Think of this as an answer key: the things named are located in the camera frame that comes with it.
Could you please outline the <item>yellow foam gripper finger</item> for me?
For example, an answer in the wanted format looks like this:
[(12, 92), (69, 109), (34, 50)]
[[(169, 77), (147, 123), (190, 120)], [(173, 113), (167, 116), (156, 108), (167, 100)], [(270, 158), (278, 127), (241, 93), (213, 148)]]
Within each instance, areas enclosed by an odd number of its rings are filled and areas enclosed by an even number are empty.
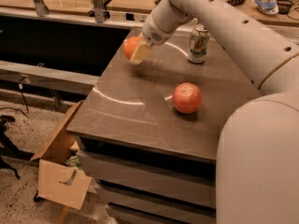
[(139, 42), (130, 58), (130, 63), (141, 64), (151, 55), (152, 51), (152, 45), (147, 42)]

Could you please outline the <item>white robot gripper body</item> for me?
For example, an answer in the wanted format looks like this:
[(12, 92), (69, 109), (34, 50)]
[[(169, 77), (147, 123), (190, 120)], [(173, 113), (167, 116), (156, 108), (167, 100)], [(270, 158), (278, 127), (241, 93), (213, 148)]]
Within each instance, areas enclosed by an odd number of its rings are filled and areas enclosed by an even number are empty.
[(172, 34), (193, 19), (192, 15), (178, 9), (168, 0), (161, 0), (146, 18), (141, 35), (151, 45), (164, 44)]

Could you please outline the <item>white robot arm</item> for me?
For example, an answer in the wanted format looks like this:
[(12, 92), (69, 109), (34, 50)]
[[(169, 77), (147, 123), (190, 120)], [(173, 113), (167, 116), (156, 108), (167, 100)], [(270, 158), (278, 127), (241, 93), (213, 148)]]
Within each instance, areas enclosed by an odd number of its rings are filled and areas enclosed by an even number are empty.
[(162, 45), (192, 18), (261, 97), (226, 121), (216, 163), (217, 224), (299, 224), (299, 48), (223, 0), (162, 0), (142, 35)]

